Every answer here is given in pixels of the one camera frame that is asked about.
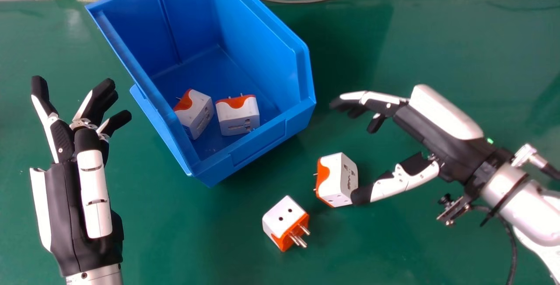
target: robotic hand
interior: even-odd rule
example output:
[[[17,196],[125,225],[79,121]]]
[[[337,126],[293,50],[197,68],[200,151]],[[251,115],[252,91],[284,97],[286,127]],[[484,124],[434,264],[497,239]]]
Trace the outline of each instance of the robotic hand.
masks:
[[[512,154],[493,146],[470,117],[426,85],[415,86],[410,99],[371,91],[345,93],[330,107],[349,111],[352,119],[366,111],[375,112],[367,127],[369,133],[376,133],[392,117],[430,151],[427,159],[421,153],[413,155],[374,183],[352,191],[353,204],[378,201],[435,177],[458,181],[464,195],[456,201],[449,195],[440,199],[445,210],[437,217],[439,221],[452,225],[474,207],[471,202],[482,198],[492,209],[480,225],[496,214],[506,219],[518,239],[544,261],[554,281],[560,281],[560,194],[529,179],[521,167],[531,163],[558,180],[560,172],[535,148],[526,144]]]
[[[47,171],[30,169],[42,245],[56,258],[67,285],[121,285],[123,224],[110,208],[104,166],[108,138],[132,116],[121,111],[102,123],[118,99],[111,79],[88,93],[70,125],[50,103],[46,81],[34,76],[31,84],[54,160]]]

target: blue plastic container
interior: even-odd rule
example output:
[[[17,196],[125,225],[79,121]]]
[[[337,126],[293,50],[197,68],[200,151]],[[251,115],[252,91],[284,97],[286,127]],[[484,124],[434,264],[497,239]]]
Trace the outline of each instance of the blue plastic container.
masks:
[[[315,107],[308,48],[260,0],[100,0],[86,6],[136,85],[130,93],[189,176],[215,185],[304,129]],[[172,108],[189,89],[254,94],[261,126],[192,141]]]

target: plug adapter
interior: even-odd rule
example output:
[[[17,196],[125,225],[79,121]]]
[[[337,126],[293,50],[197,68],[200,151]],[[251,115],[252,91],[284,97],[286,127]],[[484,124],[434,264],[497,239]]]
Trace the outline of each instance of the plug adapter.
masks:
[[[358,188],[358,168],[343,153],[324,156],[317,161],[315,194],[330,207],[351,205],[350,194]]]
[[[252,94],[216,101],[216,114],[225,137],[249,133],[260,126],[259,107]]]
[[[264,233],[284,252],[292,245],[303,248],[308,244],[302,235],[310,235],[309,215],[289,195],[262,216]]]
[[[173,111],[192,140],[200,137],[214,116],[212,98],[194,89],[186,90]]]

